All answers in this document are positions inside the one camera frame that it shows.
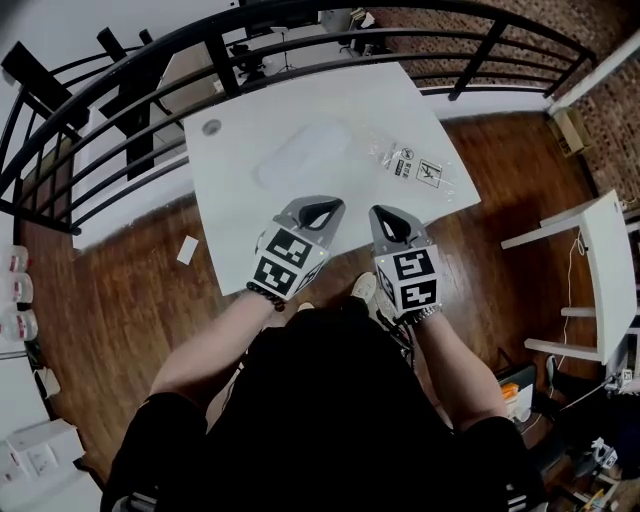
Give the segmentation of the white vertical pipe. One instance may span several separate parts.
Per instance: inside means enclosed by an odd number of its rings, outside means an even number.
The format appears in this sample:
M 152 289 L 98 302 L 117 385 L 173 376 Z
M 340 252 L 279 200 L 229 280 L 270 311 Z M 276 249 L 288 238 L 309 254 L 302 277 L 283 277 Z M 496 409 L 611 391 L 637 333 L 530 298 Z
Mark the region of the white vertical pipe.
M 591 72 L 583 77 L 568 92 L 563 94 L 559 99 L 555 100 L 547 110 L 549 116 L 553 116 L 560 110 L 569 108 L 580 98 L 589 93 L 609 75 L 616 71 L 631 57 L 640 55 L 640 28 L 638 28 L 632 36 L 630 36 L 623 44 L 621 44 L 607 58 L 601 61 Z

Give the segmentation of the large white box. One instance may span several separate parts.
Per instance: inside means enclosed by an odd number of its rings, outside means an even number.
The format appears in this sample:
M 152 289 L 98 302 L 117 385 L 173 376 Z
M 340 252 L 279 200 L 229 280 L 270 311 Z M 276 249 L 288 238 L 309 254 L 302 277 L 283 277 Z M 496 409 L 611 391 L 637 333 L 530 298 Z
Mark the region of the large white box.
M 25 451 L 40 443 L 48 443 L 59 464 L 71 463 L 85 454 L 77 428 L 63 419 L 41 423 L 7 437 L 10 448 L 25 459 Z

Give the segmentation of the orange and white box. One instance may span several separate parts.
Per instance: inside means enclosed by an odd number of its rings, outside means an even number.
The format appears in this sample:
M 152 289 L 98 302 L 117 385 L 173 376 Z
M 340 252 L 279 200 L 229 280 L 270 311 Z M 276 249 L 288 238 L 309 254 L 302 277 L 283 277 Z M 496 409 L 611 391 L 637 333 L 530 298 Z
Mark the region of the orange and white box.
M 517 425 L 531 417 L 536 388 L 537 368 L 534 363 L 501 370 L 496 374 L 507 407 L 508 418 Z

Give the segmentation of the clear plastic bag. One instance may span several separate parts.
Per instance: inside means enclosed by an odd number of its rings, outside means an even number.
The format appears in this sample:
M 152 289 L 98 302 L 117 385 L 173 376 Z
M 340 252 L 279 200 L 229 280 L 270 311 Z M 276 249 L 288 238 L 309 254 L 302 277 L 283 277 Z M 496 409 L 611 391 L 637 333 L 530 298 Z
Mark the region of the clear plastic bag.
M 365 125 L 353 129 L 346 151 L 354 161 L 378 175 L 416 189 L 435 201 L 450 203 L 456 195 L 456 168 L 423 145 Z

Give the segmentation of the person's right forearm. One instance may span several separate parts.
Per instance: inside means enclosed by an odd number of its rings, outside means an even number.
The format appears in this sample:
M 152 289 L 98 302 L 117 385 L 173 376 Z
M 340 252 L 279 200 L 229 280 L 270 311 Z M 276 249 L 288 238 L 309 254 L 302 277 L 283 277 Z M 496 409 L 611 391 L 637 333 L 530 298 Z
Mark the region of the person's right forearm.
M 442 311 L 414 325 L 414 333 L 435 395 L 456 430 L 507 416 L 494 373 L 460 339 Z

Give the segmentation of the person's black shirt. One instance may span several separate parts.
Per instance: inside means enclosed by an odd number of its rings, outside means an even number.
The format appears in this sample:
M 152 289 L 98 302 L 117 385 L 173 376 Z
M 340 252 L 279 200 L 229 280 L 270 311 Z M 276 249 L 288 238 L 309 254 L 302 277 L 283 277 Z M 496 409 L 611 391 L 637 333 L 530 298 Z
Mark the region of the person's black shirt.
M 206 409 L 152 395 L 101 512 L 538 512 L 546 493 L 514 424 L 458 431 L 366 303 L 266 323 Z

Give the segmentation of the silver wristwatch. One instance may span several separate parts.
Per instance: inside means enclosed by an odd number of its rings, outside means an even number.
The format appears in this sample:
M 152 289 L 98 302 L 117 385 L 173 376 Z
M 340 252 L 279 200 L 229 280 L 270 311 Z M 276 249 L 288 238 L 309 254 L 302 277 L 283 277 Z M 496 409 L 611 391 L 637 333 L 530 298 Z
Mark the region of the silver wristwatch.
M 432 304 L 432 305 L 428 305 L 422 309 L 419 310 L 415 310 L 413 312 L 410 313 L 409 316 L 409 320 L 408 322 L 411 325 L 417 325 L 420 322 L 422 322 L 423 320 L 427 319 L 428 317 L 436 314 L 436 313 L 440 313 L 442 311 L 442 305 L 441 304 Z

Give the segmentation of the black metal railing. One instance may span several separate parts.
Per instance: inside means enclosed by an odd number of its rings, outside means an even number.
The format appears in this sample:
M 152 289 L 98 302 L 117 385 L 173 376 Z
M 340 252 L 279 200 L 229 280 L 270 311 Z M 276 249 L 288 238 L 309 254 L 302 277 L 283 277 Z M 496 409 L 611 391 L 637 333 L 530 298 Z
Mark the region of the black metal railing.
M 152 145 L 153 135 L 180 125 L 206 107 L 266 86 L 322 71 L 407 60 L 461 61 L 450 71 L 447 93 L 456 99 L 471 81 L 483 75 L 483 65 L 499 62 L 496 46 L 527 53 L 507 58 L 513 73 L 501 75 L 510 91 L 524 80 L 530 92 L 552 95 L 585 62 L 596 55 L 586 46 L 543 24 L 475 0 L 367 0 L 374 8 L 411 8 L 484 19 L 484 32 L 424 27 L 361 27 L 284 40 L 256 50 L 243 41 L 227 42 L 238 29 L 269 21 L 301 17 L 350 0 L 266 0 L 241 6 L 189 24 L 160 39 L 144 36 L 138 47 L 123 48 L 111 32 L 103 31 L 103 51 L 89 58 L 92 70 L 67 82 L 57 70 L 44 67 L 22 44 L 0 61 L 0 71 L 19 84 L 18 95 L 0 135 L 0 212 L 58 232 L 77 235 L 82 223 L 73 213 L 110 184 L 101 179 L 73 198 L 73 188 L 105 163 L 125 155 L 119 177 L 138 189 L 158 178 L 155 158 L 176 148 L 168 142 Z M 333 42 L 379 41 L 387 38 L 473 40 L 473 52 L 392 53 L 384 51 L 352 59 L 309 64 L 271 77 L 240 81 L 246 64 L 264 57 Z

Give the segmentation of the white side table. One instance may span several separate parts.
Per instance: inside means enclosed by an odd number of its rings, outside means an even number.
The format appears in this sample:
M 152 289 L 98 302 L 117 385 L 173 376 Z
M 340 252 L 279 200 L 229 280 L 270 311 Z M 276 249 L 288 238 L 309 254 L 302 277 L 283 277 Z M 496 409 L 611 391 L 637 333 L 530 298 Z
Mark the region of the white side table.
M 529 350 L 566 356 L 605 365 L 616 353 L 637 311 L 636 282 L 631 245 L 623 209 L 614 190 L 540 221 L 540 227 L 503 240 L 511 249 L 558 233 L 577 229 L 586 249 L 594 306 L 566 307 L 561 315 L 592 317 L 596 321 L 596 345 L 585 347 L 528 338 Z

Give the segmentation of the white box red label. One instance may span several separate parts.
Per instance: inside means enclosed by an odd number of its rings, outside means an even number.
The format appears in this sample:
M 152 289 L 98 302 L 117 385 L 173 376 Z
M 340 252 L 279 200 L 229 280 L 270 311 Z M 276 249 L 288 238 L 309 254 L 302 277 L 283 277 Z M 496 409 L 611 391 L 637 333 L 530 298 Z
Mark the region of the white box red label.
M 18 459 L 6 441 L 0 441 L 0 488 L 26 479 Z

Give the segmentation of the small white printed box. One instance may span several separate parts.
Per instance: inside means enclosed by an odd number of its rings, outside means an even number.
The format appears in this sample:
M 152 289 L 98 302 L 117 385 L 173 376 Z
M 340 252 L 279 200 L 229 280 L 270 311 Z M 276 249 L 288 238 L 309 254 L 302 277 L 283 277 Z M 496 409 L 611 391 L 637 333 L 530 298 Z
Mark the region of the small white printed box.
M 44 478 L 59 467 L 58 460 L 48 443 L 40 443 L 25 451 L 27 470 L 33 478 Z

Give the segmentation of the cardboard box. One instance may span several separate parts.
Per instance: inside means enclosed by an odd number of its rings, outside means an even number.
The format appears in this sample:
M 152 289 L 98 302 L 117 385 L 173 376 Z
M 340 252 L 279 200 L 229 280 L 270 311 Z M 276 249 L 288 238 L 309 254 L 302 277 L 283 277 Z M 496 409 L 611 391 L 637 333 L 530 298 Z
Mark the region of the cardboard box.
M 548 126 L 566 158 L 580 155 L 592 146 L 591 136 L 577 109 L 564 108 L 556 111 L 549 117 Z

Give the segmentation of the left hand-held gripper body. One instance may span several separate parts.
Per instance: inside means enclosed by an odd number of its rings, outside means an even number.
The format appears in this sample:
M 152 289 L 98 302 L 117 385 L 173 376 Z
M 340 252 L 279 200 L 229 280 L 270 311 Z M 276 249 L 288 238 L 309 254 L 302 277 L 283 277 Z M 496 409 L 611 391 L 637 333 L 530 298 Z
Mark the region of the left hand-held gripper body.
M 315 279 L 329 259 L 330 207 L 286 207 L 259 238 L 253 283 L 290 300 Z

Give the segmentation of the person's left forearm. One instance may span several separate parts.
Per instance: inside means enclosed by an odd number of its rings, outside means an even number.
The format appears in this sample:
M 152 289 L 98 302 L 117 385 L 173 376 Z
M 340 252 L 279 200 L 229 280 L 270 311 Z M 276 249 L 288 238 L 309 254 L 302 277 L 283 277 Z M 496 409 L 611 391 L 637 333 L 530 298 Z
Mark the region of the person's left forearm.
M 243 293 L 202 332 L 169 355 L 150 393 L 178 394 L 206 409 L 274 312 L 273 302 L 264 295 Z

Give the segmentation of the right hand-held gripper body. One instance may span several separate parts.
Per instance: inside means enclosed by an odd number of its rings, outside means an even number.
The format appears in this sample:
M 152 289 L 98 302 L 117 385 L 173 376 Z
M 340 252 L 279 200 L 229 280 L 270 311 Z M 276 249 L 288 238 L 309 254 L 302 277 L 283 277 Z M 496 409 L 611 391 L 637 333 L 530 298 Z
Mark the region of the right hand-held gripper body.
M 376 255 L 376 274 L 396 317 L 441 303 L 438 248 L 425 234 L 397 252 Z

